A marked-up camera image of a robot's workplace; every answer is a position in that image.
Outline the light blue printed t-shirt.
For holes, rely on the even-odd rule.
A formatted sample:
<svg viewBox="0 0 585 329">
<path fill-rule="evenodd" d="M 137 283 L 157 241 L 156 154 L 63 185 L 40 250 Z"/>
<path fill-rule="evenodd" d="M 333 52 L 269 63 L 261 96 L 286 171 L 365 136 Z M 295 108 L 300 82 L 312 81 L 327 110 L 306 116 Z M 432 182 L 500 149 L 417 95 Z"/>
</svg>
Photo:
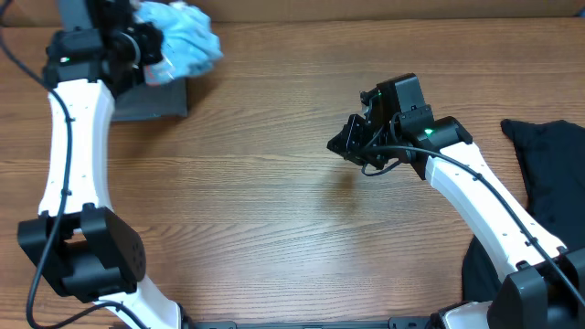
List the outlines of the light blue printed t-shirt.
<svg viewBox="0 0 585 329">
<path fill-rule="evenodd" d="M 194 5 L 185 1 L 144 1 L 134 17 L 140 23 L 153 24 L 163 35 L 163 58 L 144 66 L 145 82 L 150 86 L 200 77 L 223 58 L 210 17 Z"/>
</svg>

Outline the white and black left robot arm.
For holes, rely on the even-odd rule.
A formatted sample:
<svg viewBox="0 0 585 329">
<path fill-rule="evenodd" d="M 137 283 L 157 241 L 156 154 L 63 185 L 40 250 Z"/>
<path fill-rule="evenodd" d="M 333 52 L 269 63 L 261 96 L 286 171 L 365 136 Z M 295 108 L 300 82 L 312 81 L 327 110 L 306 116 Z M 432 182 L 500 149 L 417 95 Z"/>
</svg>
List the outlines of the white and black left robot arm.
<svg viewBox="0 0 585 329">
<path fill-rule="evenodd" d="M 135 19 L 135 1 L 62 1 L 62 29 L 37 81 L 48 91 L 48 181 L 37 217 L 17 241 L 62 297 L 106 309 L 131 328 L 188 328 L 191 321 L 146 273 L 139 234 L 118 217 L 107 181 L 108 136 L 117 96 L 160 60 L 162 34 Z"/>
</svg>

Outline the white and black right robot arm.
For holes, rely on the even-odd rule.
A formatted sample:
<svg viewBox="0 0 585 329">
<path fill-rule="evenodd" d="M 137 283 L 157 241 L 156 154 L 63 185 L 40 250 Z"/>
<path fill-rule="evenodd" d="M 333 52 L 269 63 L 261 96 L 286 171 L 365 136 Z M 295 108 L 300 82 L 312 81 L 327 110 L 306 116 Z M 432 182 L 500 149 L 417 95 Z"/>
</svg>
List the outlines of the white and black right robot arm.
<svg viewBox="0 0 585 329">
<path fill-rule="evenodd" d="M 584 328 L 583 250 L 568 250 L 519 205 L 453 117 L 410 127 L 355 114 L 327 148 L 377 170 L 390 159 L 412 165 L 484 247 L 501 282 L 496 296 L 446 307 L 430 328 Z"/>
</svg>

